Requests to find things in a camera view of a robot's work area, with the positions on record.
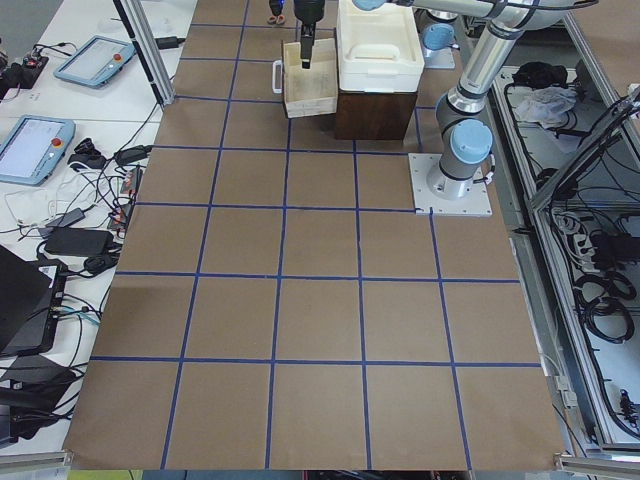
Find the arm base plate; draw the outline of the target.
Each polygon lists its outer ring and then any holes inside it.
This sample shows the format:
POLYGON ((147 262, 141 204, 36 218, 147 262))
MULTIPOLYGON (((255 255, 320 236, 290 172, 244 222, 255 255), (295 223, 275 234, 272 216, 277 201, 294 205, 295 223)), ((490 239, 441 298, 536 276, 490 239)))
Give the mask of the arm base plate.
POLYGON ((421 48, 426 69, 453 70, 453 51, 458 48, 454 27, 449 23, 434 23, 420 34, 421 48))
POLYGON ((440 169, 440 154, 410 153, 414 211, 417 215, 490 217, 493 213, 481 169, 466 180, 453 180, 440 169))

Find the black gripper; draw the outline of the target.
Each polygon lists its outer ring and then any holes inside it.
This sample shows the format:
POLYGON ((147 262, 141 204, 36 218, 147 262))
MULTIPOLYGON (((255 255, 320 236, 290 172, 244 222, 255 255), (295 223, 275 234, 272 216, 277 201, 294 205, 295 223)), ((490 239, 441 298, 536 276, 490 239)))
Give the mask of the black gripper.
POLYGON ((300 60, 303 69, 311 68, 313 25, 324 18, 324 0, 294 0, 294 14, 301 22, 300 60))
POLYGON ((269 0, 269 8, 272 15, 281 15, 284 8, 284 0, 269 0))

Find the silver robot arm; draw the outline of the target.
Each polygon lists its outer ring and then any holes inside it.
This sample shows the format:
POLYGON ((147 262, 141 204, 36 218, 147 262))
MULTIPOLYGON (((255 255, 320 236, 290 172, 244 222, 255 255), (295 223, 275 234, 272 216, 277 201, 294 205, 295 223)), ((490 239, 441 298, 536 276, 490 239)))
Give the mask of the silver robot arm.
POLYGON ((426 175, 436 196, 457 201, 469 193, 473 177, 489 156, 493 134, 476 116, 485 107, 487 92, 516 41, 525 31, 540 30, 563 19, 571 10, 593 1, 396 1, 398 7, 432 9, 483 18, 487 25, 456 86, 438 102, 436 118, 444 151, 426 175))

